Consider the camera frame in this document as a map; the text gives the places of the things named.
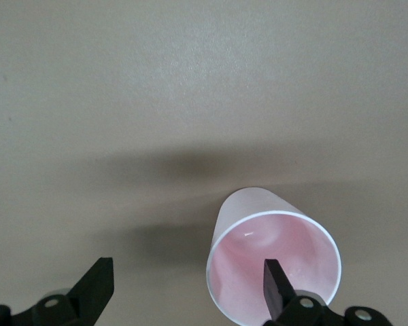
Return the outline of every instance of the screw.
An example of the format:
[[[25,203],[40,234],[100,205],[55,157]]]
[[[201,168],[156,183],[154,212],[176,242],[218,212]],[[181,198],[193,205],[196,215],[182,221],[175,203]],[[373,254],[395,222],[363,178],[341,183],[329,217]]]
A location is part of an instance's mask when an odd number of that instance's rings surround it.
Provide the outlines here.
[[[314,306],[314,303],[307,297],[303,297],[299,303],[304,308],[313,308]]]
[[[363,321],[372,320],[372,316],[366,310],[363,309],[358,309],[357,311],[355,311],[355,315]]]
[[[44,304],[44,307],[46,307],[46,308],[51,308],[51,307],[57,305],[58,303],[59,303],[59,300],[57,300],[57,299],[51,299],[51,300],[48,300],[48,301]]]

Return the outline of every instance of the white paper cup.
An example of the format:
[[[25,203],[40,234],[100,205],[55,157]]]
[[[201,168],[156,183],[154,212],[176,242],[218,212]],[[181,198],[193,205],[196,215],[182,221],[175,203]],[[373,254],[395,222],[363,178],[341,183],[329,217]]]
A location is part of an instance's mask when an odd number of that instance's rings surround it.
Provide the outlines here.
[[[219,309],[242,326],[271,318],[263,294],[265,259],[278,259],[295,290],[329,304],[341,277],[331,235],[268,190],[251,187],[221,206],[207,260],[207,286]]]

